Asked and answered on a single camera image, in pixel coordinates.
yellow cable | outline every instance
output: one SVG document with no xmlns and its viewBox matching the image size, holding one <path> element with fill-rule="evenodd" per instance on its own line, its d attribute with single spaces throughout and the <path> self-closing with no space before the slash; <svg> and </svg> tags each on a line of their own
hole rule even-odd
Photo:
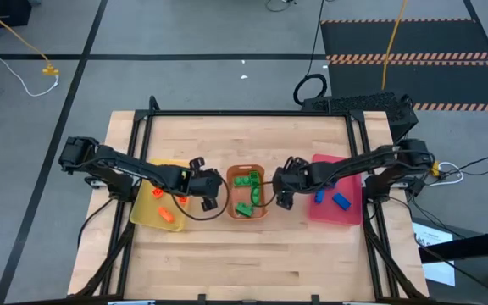
<svg viewBox="0 0 488 305">
<path fill-rule="evenodd" d="M 400 8 L 400 13 L 398 13 L 398 17 L 396 18 L 395 28 L 393 29 L 391 39 L 389 40 L 387 53 L 385 53 L 385 60 L 383 61 L 383 78 L 381 80 L 381 90 L 385 89 L 385 82 L 387 80 L 387 62 L 389 61 L 389 54 L 391 53 L 391 47 L 393 45 L 393 42 L 395 41 L 395 36 L 397 35 L 398 24 L 400 23 L 400 19 L 402 19 L 402 15 L 404 14 L 404 9 L 406 9 L 407 3 L 408 0 L 403 0 L 402 7 Z"/>
<path fill-rule="evenodd" d="M 7 29 L 11 33 L 13 33 L 16 36 L 16 38 L 20 39 L 20 41 L 23 42 L 27 47 L 34 50 L 35 52 L 37 52 L 39 55 L 41 55 L 44 58 L 44 60 L 47 62 L 47 72 L 45 70 L 43 70 L 43 71 L 45 71 L 46 74 L 58 74 L 58 71 L 53 68 L 52 63 L 50 62 L 50 59 L 48 59 L 47 55 L 45 55 L 43 52 L 39 51 L 36 47 L 33 47 L 24 38 L 22 38 L 20 35 L 18 35 L 18 33 L 16 33 L 13 29 L 11 29 L 10 26 L 6 25 L 1 20 L 0 20 L 0 25 L 4 26 L 5 29 Z"/>
</svg>

pink tray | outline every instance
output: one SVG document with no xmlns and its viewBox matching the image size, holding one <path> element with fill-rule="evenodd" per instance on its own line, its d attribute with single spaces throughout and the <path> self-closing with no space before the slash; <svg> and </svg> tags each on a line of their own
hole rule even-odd
<svg viewBox="0 0 488 305">
<path fill-rule="evenodd" d="M 341 157 L 322 154 L 313 155 L 313 162 L 337 162 Z M 314 201 L 315 194 L 310 196 L 308 217 L 314 221 L 328 222 L 337 225 L 360 225 L 363 222 L 363 193 L 361 191 L 361 175 L 353 175 L 338 180 L 336 188 L 325 189 L 323 202 Z M 352 205 L 347 211 L 336 204 L 332 197 L 341 193 Z"/>
</svg>

orange container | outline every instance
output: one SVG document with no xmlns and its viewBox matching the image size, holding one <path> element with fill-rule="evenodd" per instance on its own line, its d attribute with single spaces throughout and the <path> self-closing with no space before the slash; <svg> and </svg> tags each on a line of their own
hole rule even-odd
<svg viewBox="0 0 488 305">
<path fill-rule="evenodd" d="M 246 217 L 240 215 L 235 211 L 236 204 L 239 202 L 244 202 L 245 204 L 252 204 L 251 202 L 251 186 L 235 186 L 235 178 L 242 176 L 249 176 L 251 171 L 256 171 L 259 173 L 259 182 L 264 182 L 264 168 L 257 164 L 249 165 L 233 165 L 227 169 L 227 183 L 229 183 L 230 189 L 230 202 L 227 208 L 227 213 L 229 216 L 236 220 L 258 220 L 265 217 L 269 211 L 266 207 L 255 207 L 253 206 L 252 217 Z M 264 185 L 259 187 L 261 194 L 259 195 L 259 205 L 264 205 Z"/>
</svg>

black floor mat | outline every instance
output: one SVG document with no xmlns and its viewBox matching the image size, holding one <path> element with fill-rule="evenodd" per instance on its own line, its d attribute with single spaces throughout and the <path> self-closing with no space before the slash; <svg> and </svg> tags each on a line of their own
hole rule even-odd
<svg viewBox="0 0 488 305">
<path fill-rule="evenodd" d="M 488 62 L 481 62 L 483 65 L 476 62 L 473 63 L 475 65 L 451 63 L 453 65 L 443 65 L 444 62 L 431 65 L 429 62 L 389 64 L 385 89 L 407 93 L 419 109 L 488 111 L 488 65 L 485 64 Z M 332 96 L 350 97 L 378 92 L 382 69 L 382 64 L 330 64 Z"/>
<path fill-rule="evenodd" d="M 485 59 L 482 53 L 488 53 L 488 40 L 473 20 L 421 20 L 401 21 L 391 53 L 465 53 L 468 59 Z M 395 20 L 322 21 L 325 52 L 330 55 L 385 53 L 394 25 Z"/>
</svg>

wooden table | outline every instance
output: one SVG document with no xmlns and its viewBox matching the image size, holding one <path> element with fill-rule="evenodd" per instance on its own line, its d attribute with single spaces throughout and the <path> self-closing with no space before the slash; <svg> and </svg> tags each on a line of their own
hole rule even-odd
<svg viewBox="0 0 488 305">
<path fill-rule="evenodd" d="M 113 112 L 104 143 L 126 153 L 132 118 L 133 112 Z M 385 114 L 365 113 L 365 118 L 371 149 L 391 144 Z M 142 126 L 136 157 L 143 130 Z M 357 142 L 361 152 L 359 136 Z M 315 153 L 350 157 L 343 118 L 154 117 L 148 159 L 202 156 L 206 168 L 216 168 L 223 176 L 234 164 L 261 164 L 269 179 L 288 157 L 311 160 Z M 272 190 L 267 189 L 270 198 Z M 106 190 L 93 191 L 88 214 L 107 195 Z M 225 195 L 220 191 L 220 204 Z M 391 195 L 405 200 L 401 191 Z M 258 222 L 237 222 L 226 214 L 207 222 L 188 219 L 178 233 L 137 226 L 125 298 L 196 300 L 197 294 L 206 293 L 208 300 L 305 301 L 312 294 L 322 301 L 374 300 L 362 226 L 311 222 L 306 204 L 304 195 L 295 195 L 291 211 L 272 205 Z M 69 293 L 78 291 L 105 258 L 115 206 L 86 227 Z M 191 206 L 191 213 L 206 216 L 199 202 Z M 394 201 L 383 207 L 393 258 L 418 290 L 428 294 L 407 208 Z M 119 264 L 114 266 L 111 292 Z M 380 258 L 378 265 L 388 295 Z"/>
</svg>

